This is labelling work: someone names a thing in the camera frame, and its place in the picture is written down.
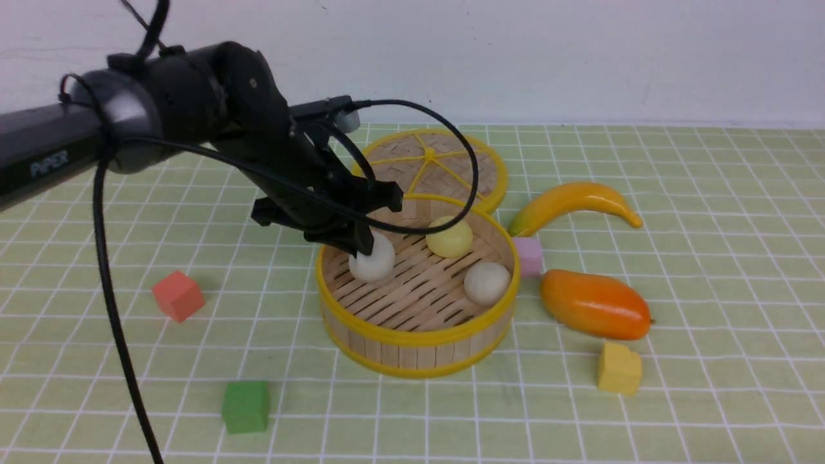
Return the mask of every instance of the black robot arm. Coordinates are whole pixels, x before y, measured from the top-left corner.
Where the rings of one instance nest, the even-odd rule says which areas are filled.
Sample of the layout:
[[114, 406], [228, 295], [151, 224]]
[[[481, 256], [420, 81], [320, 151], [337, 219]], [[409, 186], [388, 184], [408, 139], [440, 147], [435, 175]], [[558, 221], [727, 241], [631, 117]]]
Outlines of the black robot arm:
[[[110, 60], [110, 68], [85, 73], [79, 82], [61, 92], [64, 102], [0, 115], [0, 211], [95, 166], [106, 141], [94, 102], [115, 139], [132, 140], [118, 147], [110, 164], [115, 173], [138, 173], [181, 152], [147, 140], [208, 143], [354, 211], [400, 211], [403, 193], [395, 182], [354, 176], [329, 145], [333, 135], [358, 128], [357, 112], [339, 111], [351, 99], [290, 107], [263, 56], [240, 44], [172, 47], [132, 68], [113, 68]], [[307, 241], [347, 253], [371, 253], [368, 225], [242, 172], [264, 194], [252, 208], [258, 224], [301, 230]]]

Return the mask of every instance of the foam block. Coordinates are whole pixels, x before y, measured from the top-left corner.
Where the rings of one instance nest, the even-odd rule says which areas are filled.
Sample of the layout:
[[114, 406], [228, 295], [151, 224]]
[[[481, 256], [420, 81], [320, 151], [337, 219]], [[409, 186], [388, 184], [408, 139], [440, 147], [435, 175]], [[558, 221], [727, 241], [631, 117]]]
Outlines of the foam block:
[[220, 415], [226, 433], [264, 432], [269, 427], [270, 396], [264, 381], [235, 381], [226, 386]]
[[534, 237], [514, 237], [512, 240], [518, 250], [521, 276], [540, 277], [545, 265], [539, 240]]
[[599, 356], [598, 389], [633, 396], [641, 381], [642, 358], [639, 354], [618, 343], [605, 343]]
[[206, 301], [198, 283], [180, 271], [175, 271], [152, 287], [160, 310], [181, 323], [202, 308]]

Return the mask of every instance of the yellow banana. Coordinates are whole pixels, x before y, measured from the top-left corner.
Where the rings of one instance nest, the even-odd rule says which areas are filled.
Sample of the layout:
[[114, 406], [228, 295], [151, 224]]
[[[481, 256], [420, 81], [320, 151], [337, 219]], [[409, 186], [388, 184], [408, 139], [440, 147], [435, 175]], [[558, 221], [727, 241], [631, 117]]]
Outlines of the yellow banana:
[[642, 226], [642, 218], [613, 188], [594, 182], [571, 182], [553, 187], [528, 203], [510, 222], [507, 232], [511, 237], [530, 237], [551, 220], [573, 211], [616, 215], [635, 229]]

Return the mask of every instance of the green cube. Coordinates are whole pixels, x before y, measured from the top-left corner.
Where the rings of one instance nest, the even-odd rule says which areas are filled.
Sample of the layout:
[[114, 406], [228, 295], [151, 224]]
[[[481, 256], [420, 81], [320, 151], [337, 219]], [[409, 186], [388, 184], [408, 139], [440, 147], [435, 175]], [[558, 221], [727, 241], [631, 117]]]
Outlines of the green cube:
[[226, 433], [264, 432], [269, 426], [269, 388], [264, 381], [236, 381], [226, 386], [224, 418]]

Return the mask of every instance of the green grid mat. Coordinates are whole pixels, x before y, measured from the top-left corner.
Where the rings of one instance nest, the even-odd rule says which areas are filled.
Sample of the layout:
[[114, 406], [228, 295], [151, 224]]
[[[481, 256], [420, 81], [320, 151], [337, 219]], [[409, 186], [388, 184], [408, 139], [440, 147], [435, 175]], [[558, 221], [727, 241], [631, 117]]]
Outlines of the green grid mat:
[[[657, 324], [628, 343], [639, 393], [595, 388], [601, 340], [553, 322], [535, 281], [473, 368], [400, 381], [357, 366], [319, 319], [317, 249], [249, 220], [243, 175], [183, 154], [106, 190], [120, 310], [168, 464], [823, 462], [825, 131], [462, 129], [506, 161], [505, 225], [577, 180], [641, 214], [641, 230], [583, 212], [538, 235], [546, 267], [618, 277], [650, 302]], [[90, 181], [0, 215], [0, 464], [150, 462], [97, 292]], [[184, 324], [150, 292], [176, 269], [208, 300]], [[224, 433], [237, 378], [270, 382], [266, 433]]]

